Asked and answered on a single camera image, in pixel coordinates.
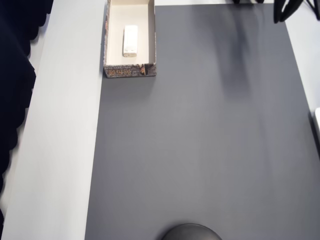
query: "white object in box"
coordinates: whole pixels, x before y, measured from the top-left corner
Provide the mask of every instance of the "white object in box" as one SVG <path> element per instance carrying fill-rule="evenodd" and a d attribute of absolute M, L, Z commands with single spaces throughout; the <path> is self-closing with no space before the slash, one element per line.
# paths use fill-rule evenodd
<path fill-rule="evenodd" d="M 124 27 L 123 56 L 136 57 L 138 52 L 138 26 L 126 25 Z"/>

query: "gray mat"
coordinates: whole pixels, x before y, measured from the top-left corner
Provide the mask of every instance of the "gray mat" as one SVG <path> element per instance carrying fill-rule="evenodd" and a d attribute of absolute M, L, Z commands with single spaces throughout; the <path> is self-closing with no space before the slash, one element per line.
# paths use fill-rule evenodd
<path fill-rule="evenodd" d="M 157 6 L 155 78 L 103 79 L 85 238 L 318 240 L 320 162 L 273 6 Z"/>

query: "cardboard box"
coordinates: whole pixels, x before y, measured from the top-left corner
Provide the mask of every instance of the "cardboard box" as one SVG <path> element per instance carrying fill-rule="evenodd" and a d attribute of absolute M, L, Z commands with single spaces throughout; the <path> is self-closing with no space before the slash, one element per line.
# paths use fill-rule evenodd
<path fill-rule="evenodd" d="M 138 26 L 136 57 L 124 57 L 124 29 Z M 107 78 L 148 77 L 157 74 L 154 0 L 108 0 L 103 68 Z"/>

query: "black curtain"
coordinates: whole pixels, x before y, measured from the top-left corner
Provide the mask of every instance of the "black curtain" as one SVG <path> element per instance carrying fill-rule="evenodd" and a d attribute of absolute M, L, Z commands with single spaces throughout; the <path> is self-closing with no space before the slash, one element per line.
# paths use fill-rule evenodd
<path fill-rule="evenodd" d="M 36 74 L 28 60 L 30 40 L 46 22 L 53 0 L 0 0 L 0 173 L 9 165 L 25 119 Z M 0 177 L 0 191 L 3 178 Z M 0 212 L 0 236 L 4 216 Z"/>

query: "white table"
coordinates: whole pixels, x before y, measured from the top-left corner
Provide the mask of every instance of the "white table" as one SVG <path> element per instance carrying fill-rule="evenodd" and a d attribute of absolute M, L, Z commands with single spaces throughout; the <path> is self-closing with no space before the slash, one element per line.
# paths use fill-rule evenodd
<path fill-rule="evenodd" d="M 157 5 L 194 3 L 225 1 L 156 1 Z M 105 11 L 104 0 L 53 3 L 3 240 L 85 237 L 103 74 Z M 303 4 L 286 25 L 313 112 L 320 107 L 320 22 Z"/>

